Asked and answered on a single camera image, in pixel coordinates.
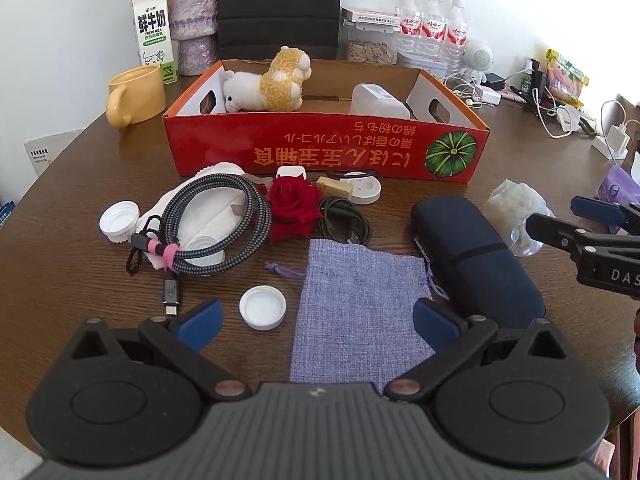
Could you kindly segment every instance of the navy blue case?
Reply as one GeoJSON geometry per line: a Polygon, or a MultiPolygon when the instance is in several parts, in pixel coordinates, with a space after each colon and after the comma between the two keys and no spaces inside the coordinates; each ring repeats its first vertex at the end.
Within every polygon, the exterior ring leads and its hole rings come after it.
{"type": "Polygon", "coordinates": [[[542,294],[480,210],[461,196],[428,198],[411,218],[463,315],[524,329],[545,315],[542,294]]]}

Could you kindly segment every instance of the stuffed animal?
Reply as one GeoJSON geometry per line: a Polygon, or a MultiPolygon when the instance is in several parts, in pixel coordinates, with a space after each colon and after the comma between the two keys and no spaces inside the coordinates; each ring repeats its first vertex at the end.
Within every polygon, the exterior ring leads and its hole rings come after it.
{"type": "Polygon", "coordinates": [[[298,110],[302,106],[302,82],[309,77],[309,56],[300,49],[283,46],[264,75],[225,72],[225,109],[227,112],[298,110]]]}

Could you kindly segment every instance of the yellow mug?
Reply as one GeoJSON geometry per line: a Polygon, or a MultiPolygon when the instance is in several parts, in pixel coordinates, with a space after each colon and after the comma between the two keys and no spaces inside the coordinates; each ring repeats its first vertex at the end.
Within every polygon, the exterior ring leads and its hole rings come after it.
{"type": "Polygon", "coordinates": [[[155,117],[166,108],[166,96],[159,65],[127,70],[109,81],[107,120],[124,128],[155,117]]]}

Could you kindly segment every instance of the red rose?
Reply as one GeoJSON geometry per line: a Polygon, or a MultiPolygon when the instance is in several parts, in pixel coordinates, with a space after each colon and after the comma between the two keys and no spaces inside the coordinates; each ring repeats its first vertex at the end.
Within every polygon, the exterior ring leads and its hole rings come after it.
{"type": "Polygon", "coordinates": [[[269,190],[273,222],[269,243],[286,240],[293,234],[308,237],[322,216],[318,204],[322,192],[303,176],[280,176],[269,190]]]}

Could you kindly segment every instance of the flower vase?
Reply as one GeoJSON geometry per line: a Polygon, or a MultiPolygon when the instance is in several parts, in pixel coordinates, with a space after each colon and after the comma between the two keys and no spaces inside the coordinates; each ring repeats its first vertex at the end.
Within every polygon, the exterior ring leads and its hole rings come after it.
{"type": "Polygon", "coordinates": [[[215,62],[218,0],[167,0],[172,40],[179,42],[178,74],[200,75],[215,62]]]}

